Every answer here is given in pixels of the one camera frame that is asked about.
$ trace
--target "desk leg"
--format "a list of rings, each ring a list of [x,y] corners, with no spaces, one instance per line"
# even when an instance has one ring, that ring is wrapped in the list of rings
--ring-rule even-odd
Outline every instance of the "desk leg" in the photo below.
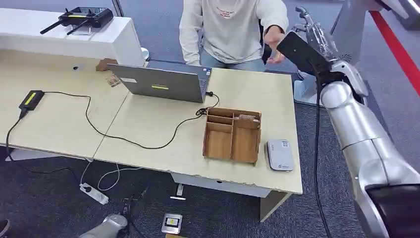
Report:
[[[272,190],[266,198],[261,198],[260,222],[264,222],[290,195],[292,194]]]

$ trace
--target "desk drawer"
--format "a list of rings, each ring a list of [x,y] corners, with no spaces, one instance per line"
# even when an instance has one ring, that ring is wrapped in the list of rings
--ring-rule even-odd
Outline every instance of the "desk drawer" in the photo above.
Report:
[[[234,192],[254,197],[267,197],[270,189],[257,186],[237,184],[233,182],[224,182],[210,178],[199,178],[190,175],[171,173],[175,183],[188,184],[197,187],[205,187],[226,192]]]

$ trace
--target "white desk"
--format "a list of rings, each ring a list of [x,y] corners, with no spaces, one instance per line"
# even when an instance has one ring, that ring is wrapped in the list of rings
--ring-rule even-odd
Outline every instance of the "white desk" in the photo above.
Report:
[[[261,199],[261,221],[264,221],[291,193],[302,193],[290,76],[213,69],[208,91],[220,97],[220,107],[262,113],[261,144],[255,166],[204,158],[205,117],[180,126],[174,141],[159,150],[104,138],[94,159],[170,172],[179,183],[266,197]],[[207,97],[206,103],[199,105],[129,93],[107,134],[145,146],[161,146],[169,141],[181,121],[215,102],[215,97]],[[294,171],[273,172],[269,168],[264,153],[268,139],[289,140]]]
[[[62,91],[92,97],[89,119],[106,132],[127,96],[124,85],[110,87],[111,72],[96,72],[97,59],[0,51],[0,144],[17,121],[18,108],[30,90]],[[74,71],[75,65],[82,70]],[[103,136],[85,118],[87,98],[46,94],[16,126],[10,145],[56,154],[92,158]]]

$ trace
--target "jeans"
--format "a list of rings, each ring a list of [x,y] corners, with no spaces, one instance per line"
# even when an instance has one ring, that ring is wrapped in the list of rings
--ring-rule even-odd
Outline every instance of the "jeans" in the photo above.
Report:
[[[265,65],[262,59],[255,59],[250,60],[242,63],[223,63],[218,61],[209,53],[207,53],[204,49],[200,54],[200,64],[204,67],[212,67],[212,68],[228,68],[228,69],[239,69],[239,70],[247,70],[247,71],[257,71],[257,72],[264,72]]]

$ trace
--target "white sweatshirt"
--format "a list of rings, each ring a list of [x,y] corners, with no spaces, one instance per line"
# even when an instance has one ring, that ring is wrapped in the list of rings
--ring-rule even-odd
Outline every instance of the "white sweatshirt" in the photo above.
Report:
[[[289,21],[281,0],[184,0],[179,41],[187,64],[200,65],[198,31],[203,47],[224,63],[241,63],[262,56],[260,29],[271,25],[286,31]]]

